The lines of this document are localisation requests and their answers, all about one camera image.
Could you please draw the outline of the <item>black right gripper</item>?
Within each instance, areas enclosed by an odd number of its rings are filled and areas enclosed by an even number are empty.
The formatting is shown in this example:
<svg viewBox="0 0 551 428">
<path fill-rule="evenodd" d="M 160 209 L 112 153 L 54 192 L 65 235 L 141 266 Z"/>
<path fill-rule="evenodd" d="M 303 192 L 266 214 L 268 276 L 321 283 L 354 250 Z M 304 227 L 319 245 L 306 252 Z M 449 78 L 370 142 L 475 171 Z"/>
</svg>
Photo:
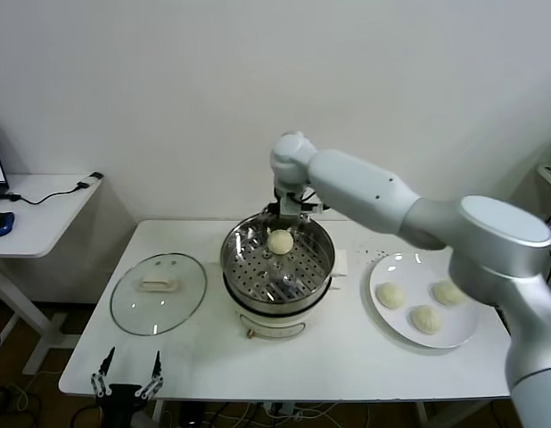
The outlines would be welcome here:
<svg viewBox="0 0 551 428">
<path fill-rule="evenodd" d="M 290 228 L 294 240 L 299 240 L 305 233 L 306 224 L 310 221 L 306 214 L 281 214 L 278 202 L 269 203 L 262 211 L 264 218 L 259 225 L 259 236 L 267 240 L 275 228 Z"/>
</svg>

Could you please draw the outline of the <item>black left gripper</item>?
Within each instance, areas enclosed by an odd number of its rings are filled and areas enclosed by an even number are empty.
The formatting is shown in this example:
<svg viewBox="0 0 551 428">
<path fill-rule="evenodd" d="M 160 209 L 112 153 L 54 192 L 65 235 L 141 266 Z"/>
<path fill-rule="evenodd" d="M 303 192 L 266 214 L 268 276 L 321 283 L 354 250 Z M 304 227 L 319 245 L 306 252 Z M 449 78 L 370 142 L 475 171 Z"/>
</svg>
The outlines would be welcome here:
<svg viewBox="0 0 551 428">
<path fill-rule="evenodd" d="M 160 353 L 156 353 L 151 380 L 142 388 L 137 384 L 106 383 L 115 348 L 103 359 L 99 369 L 90 376 L 96 405 L 102 410 L 101 428 L 129 428 L 134 414 L 146 407 L 146 399 L 152 399 L 163 386 Z"/>
</svg>

